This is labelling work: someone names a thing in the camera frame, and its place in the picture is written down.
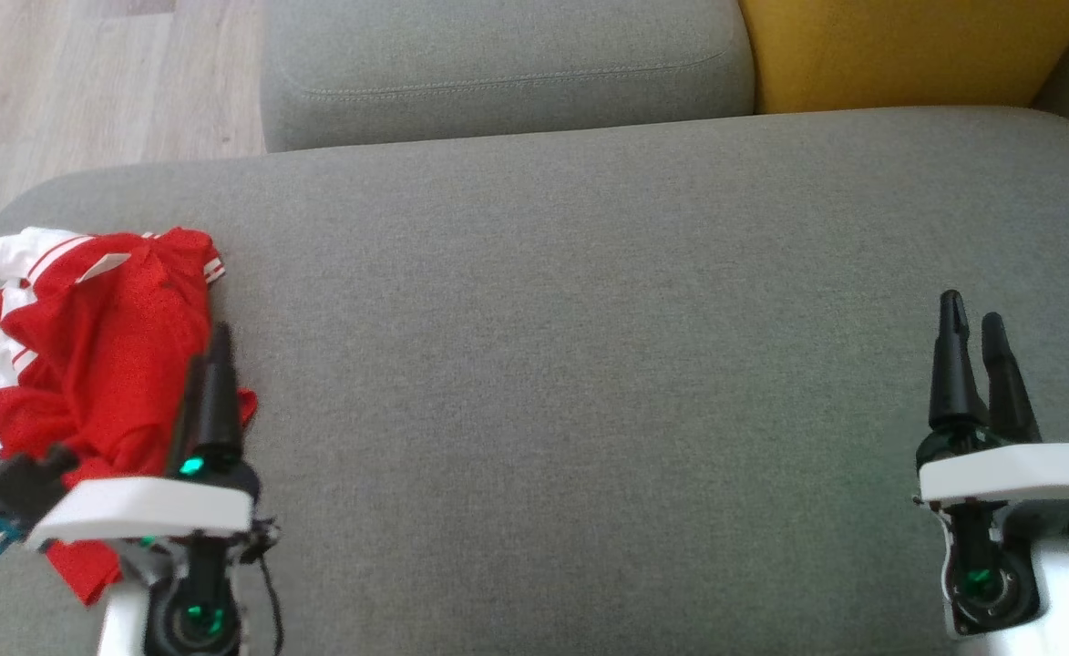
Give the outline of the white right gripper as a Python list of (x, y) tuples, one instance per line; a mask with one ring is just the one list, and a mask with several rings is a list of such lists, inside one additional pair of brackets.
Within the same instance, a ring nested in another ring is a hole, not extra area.
[(1026, 382), (998, 313), (982, 319), (988, 410), (969, 356), (962, 295), (940, 295), (931, 361), (930, 435), (916, 452), (916, 504), (952, 538), (997, 538), (996, 514), (1019, 502), (1069, 501), (1069, 443), (1043, 443)]

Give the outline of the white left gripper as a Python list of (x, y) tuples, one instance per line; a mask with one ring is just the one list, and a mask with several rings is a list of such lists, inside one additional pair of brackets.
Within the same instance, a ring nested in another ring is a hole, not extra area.
[(210, 352), (195, 354), (181, 392), (169, 448), (170, 477), (118, 477), (84, 480), (38, 520), (30, 548), (50, 543), (114, 538), (231, 538), (251, 530), (261, 495), (255, 470), (239, 462), (229, 473), (202, 465), (183, 475), (200, 440), (208, 462), (237, 462), (243, 437), (237, 370), (231, 328), (214, 327)]

